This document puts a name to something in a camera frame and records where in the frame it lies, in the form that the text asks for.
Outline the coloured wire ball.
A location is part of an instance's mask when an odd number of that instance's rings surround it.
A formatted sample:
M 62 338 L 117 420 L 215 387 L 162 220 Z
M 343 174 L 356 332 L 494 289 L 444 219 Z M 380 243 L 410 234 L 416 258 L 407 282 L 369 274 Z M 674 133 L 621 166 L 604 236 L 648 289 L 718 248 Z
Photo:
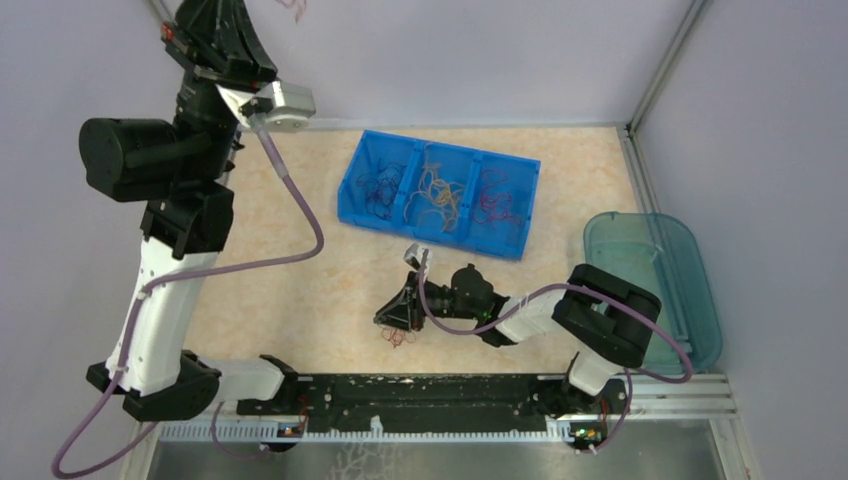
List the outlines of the coloured wire ball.
M 396 349 L 404 344 L 412 344 L 417 340 L 414 331 L 406 331 L 390 325 L 381 325 L 381 338 Z

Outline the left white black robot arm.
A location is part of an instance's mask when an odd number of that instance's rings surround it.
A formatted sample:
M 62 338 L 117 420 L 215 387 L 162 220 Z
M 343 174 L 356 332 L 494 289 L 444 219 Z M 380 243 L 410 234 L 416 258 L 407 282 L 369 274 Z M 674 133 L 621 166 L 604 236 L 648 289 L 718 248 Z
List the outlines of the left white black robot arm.
M 312 92 L 283 82 L 242 1 L 185 1 L 164 22 L 166 52 L 183 68 L 172 120 L 91 118 L 78 146 L 87 183 L 117 202 L 142 201 L 141 262 L 124 331 L 89 383 L 120 395 L 140 422 L 188 420 L 236 398 L 292 411 L 300 388 L 265 360 L 224 366 L 184 346 L 199 290 L 233 223 L 233 192 L 221 179 L 242 131 L 298 132 L 316 107 Z

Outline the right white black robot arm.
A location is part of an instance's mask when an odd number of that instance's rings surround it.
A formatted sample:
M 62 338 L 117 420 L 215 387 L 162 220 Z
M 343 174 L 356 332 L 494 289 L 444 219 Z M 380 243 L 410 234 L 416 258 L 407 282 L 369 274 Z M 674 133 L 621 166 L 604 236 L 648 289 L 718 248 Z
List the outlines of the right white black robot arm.
M 447 285 L 420 282 L 409 273 L 400 291 L 381 307 L 374 322 L 418 332 L 425 317 L 474 322 L 473 333 L 495 348 L 517 345 L 555 330 L 577 341 L 561 386 L 564 404 L 590 411 L 610 378 L 642 366 L 662 303 L 653 293 L 589 264 L 579 264 L 559 292 L 543 288 L 525 297 L 501 295 L 472 264 Z

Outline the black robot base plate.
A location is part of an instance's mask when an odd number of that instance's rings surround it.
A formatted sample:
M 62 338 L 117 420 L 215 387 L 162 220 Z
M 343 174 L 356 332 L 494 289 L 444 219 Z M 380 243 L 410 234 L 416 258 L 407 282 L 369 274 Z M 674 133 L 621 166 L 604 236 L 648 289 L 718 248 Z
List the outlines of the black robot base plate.
M 364 433 L 378 419 L 391 434 L 541 433 L 567 415 L 619 413 L 625 383 L 595 397 L 561 374 L 303 374 L 270 400 L 241 400 L 242 416 L 291 415 L 309 433 Z

